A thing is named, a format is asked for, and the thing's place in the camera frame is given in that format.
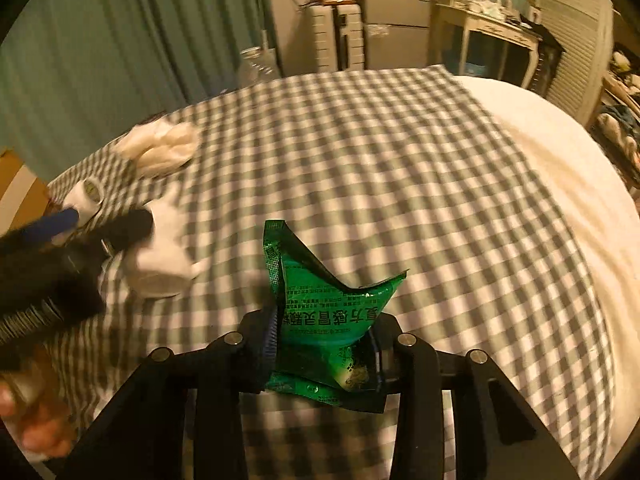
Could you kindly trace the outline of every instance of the green medicine packet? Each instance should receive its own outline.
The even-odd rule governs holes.
[[[283,220],[265,222],[263,247],[281,320],[276,371],[267,388],[379,413],[384,397],[367,333],[406,271],[375,285],[349,287]]]

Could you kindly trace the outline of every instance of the gingham bedsheet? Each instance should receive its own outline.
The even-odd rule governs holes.
[[[170,118],[203,130],[177,173],[137,178],[107,145],[51,184],[60,200],[98,177],[101,222],[179,182],[183,242],[195,261],[212,256],[190,290],[159,301],[129,293],[120,258],[107,264],[107,314],[50,345],[81,428],[153,348],[202,348],[262,305],[264,221],[285,219],[351,285],[410,269],[386,311],[439,350],[487,351],[581,478],[597,477],[614,374],[588,269],[521,151],[446,70],[296,76]],[[396,397],[382,415],[274,393],[242,410],[253,479],[388,478]],[[446,433],[452,471],[450,402]]]

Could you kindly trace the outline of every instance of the gray appliance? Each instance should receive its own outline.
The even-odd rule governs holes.
[[[360,0],[360,5],[367,68],[427,66],[431,0]]]

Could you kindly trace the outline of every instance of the white vanity table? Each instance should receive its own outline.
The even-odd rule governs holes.
[[[506,21],[499,20],[488,14],[475,12],[475,10],[482,10],[482,0],[448,0],[446,4],[443,4],[442,1],[446,2],[447,0],[441,0],[441,3],[434,6],[433,9],[430,48],[431,63],[442,63],[443,48],[445,47],[445,43],[448,43],[448,40],[452,38],[452,35],[447,34],[449,30],[446,29],[453,26],[460,27],[462,29],[462,45],[460,47],[460,62],[458,65],[458,73],[460,75],[466,72],[470,35],[472,32],[479,32],[486,36],[502,40],[503,42],[497,75],[499,80],[504,76],[508,46],[510,43],[522,46],[529,51],[529,64],[527,65],[524,78],[520,84],[521,87],[528,88],[538,66],[538,45],[541,40],[539,35],[532,30],[527,30],[525,27],[511,25]],[[496,0],[494,4],[489,3],[488,6],[492,6],[492,14],[496,16],[503,16],[503,12],[508,12],[502,7],[502,0]]]
[[[442,63],[442,49],[444,47],[444,27],[455,25],[462,28],[462,49],[460,53],[459,74],[465,73],[466,57],[469,48],[469,36],[472,31],[480,32],[487,36],[492,36],[505,43],[502,47],[502,55],[500,57],[500,68],[498,69],[498,79],[502,79],[504,75],[504,65],[507,59],[508,43],[523,46],[529,50],[529,65],[520,85],[522,88],[528,88],[531,79],[538,66],[538,44],[540,37],[533,31],[511,25],[501,20],[491,18],[486,14],[471,12],[467,9],[459,9],[456,7],[438,4],[435,6],[435,13],[431,23],[432,35],[432,52],[433,62],[435,64]]]

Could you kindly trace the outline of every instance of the white shutter door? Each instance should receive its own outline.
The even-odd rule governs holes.
[[[610,0],[539,0],[542,24],[566,49],[548,100],[586,124],[613,49]]]

